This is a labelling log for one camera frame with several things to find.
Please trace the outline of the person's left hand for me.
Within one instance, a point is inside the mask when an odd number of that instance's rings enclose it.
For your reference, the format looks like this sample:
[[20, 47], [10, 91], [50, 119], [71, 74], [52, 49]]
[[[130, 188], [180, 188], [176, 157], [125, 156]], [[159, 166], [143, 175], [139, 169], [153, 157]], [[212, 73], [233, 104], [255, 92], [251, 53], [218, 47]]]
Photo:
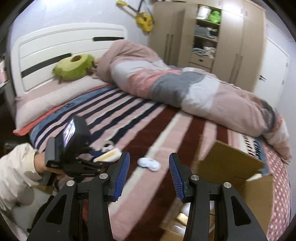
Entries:
[[57, 175], [58, 180], [65, 177], [65, 173], [63, 172], [63, 170], [46, 167], [44, 152], [35, 154], [34, 167], [39, 174], [43, 174], [45, 172], [55, 173]]

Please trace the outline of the white sleeve forearm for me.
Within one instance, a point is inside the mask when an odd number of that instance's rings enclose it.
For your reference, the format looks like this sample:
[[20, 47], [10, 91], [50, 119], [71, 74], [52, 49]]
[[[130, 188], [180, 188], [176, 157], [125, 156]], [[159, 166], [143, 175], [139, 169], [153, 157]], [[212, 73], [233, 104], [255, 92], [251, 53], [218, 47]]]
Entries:
[[33, 202], [33, 188], [42, 179], [34, 165], [36, 152], [30, 144], [24, 143], [1, 157], [1, 210], [8, 212], [16, 204]]

